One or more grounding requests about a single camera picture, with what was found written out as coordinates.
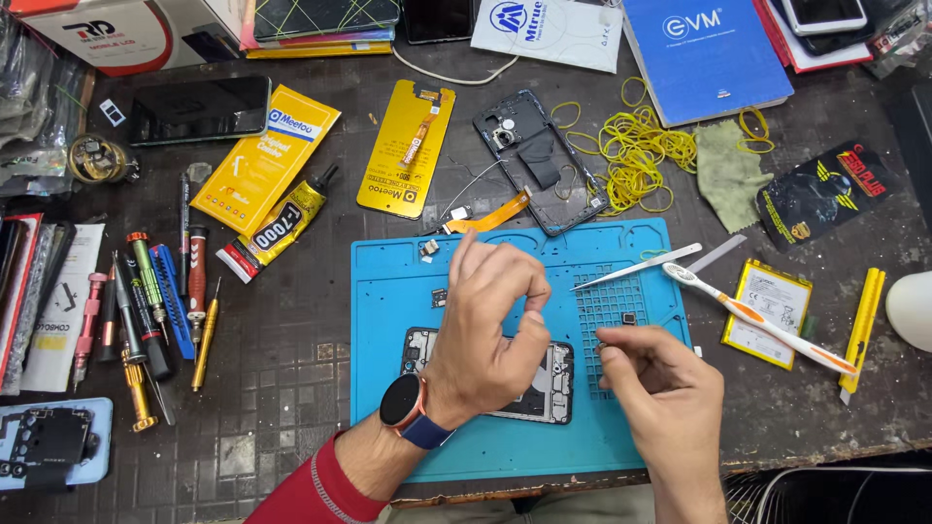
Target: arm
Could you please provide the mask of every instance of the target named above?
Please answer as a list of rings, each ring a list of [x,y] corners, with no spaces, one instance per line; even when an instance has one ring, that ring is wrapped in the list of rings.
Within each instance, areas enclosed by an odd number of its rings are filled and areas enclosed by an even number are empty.
[[[661,327],[600,328],[604,375],[651,476],[660,524],[725,524],[721,373]]]
[[[524,317],[509,342],[501,323],[525,296]],[[428,384],[428,418],[453,430],[523,393],[550,341],[541,316],[549,297],[540,261],[509,244],[478,242],[470,230],[450,260],[444,320],[421,374]],[[425,456],[427,450],[384,427],[378,414],[370,415],[302,464],[248,522],[375,520]]]

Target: left hand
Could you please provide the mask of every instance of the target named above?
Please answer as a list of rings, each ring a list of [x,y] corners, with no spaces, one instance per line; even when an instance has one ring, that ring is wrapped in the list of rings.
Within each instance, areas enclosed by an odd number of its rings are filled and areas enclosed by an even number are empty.
[[[550,332],[541,310],[550,298],[541,261],[511,244],[486,244],[470,229],[450,260],[444,320],[431,361],[425,410],[452,430],[480,413],[507,406],[530,386]],[[524,316],[513,341],[501,323],[522,296]]]

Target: red sleeve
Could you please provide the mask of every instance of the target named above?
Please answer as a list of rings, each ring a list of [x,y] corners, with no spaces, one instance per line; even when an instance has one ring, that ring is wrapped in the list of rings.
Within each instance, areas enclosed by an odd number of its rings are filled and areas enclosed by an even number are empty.
[[[385,502],[374,501],[352,485],[336,461],[335,434],[255,508],[244,524],[370,522]]]

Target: microfiber cloth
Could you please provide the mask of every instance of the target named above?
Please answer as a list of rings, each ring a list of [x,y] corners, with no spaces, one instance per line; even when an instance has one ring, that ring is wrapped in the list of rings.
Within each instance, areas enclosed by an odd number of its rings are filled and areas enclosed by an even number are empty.
[[[760,155],[738,150],[742,138],[745,135],[733,120],[696,129],[699,193],[729,233],[761,220],[754,199],[774,178],[773,173],[761,173]]]

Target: white toothbrush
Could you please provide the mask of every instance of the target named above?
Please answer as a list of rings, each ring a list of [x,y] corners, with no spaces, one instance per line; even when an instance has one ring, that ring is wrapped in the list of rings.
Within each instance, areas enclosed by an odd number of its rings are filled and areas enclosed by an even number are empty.
[[[857,368],[847,363],[843,358],[780,329],[776,325],[768,322],[767,319],[763,318],[760,313],[754,311],[754,308],[751,308],[748,304],[739,302],[711,285],[702,282],[692,271],[681,268],[672,262],[667,262],[664,264],[664,273],[679,283],[698,287],[706,293],[709,293],[718,302],[721,302],[721,305],[724,306],[725,309],[734,313],[735,316],[741,320],[765,330],[790,348],[806,355],[828,369],[844,373],[845,375],[851,375],[852,377],[857,376]]]

